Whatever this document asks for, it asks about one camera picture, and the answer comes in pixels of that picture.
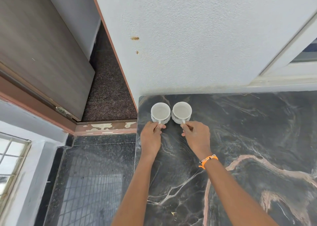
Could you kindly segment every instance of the cup design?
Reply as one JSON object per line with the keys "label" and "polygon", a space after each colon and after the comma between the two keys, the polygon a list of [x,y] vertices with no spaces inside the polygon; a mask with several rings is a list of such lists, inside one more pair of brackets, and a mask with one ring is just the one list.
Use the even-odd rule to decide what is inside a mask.
{"label": "cup design", "polygon": [[166,124],[171,118],[171,109],[168,104],[159,102],[151,108],[151,119],[159,124]]}
{"label": "cup design", "polygon": [[172,119],[177,124],[182,124],[190,120],[192,107],[186,102],[178,102],[173,106]]}

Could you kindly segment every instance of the black marble countertop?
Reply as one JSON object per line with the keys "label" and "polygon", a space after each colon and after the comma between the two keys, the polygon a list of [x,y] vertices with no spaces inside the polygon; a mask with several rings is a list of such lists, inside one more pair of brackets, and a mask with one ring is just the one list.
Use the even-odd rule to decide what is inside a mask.
{"label": "black marble countertop", "polygon": [[[140,133],[157,102],[192,106],[211,150],[279,225],[317,225],[317,91],[143,96]],[[171,119],[152,167],[144,225],[231,225],[207,173]]]}

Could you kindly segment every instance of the orange bracelet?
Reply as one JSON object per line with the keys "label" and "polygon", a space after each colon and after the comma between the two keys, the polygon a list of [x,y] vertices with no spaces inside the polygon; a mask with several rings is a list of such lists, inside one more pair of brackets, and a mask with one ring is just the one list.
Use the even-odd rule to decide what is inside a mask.
{"label": "orange bracelet", "polygon": [[214,155],[211,155],[211,156],[208,156],[208,157],[206,157],[205,159],[203,159],[203,160],[200,161],[201,166],[199,165],[198,167],[203,168],[203,169],[206,169],[206,168],[204,167],[205,163],[206,163],[209,159],[213,159],[213,158],[218,160],[218,158],[217,158],[217,156],[216,156],[215,154],[214,154]]}

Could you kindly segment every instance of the door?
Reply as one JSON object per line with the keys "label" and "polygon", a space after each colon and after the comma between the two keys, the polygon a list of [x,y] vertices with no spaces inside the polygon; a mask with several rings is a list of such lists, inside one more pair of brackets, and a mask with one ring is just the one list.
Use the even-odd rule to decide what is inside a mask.
{"label": "door", "polygon": [[0,0],[0,70],[81,120],[94,70],[50,0]]}

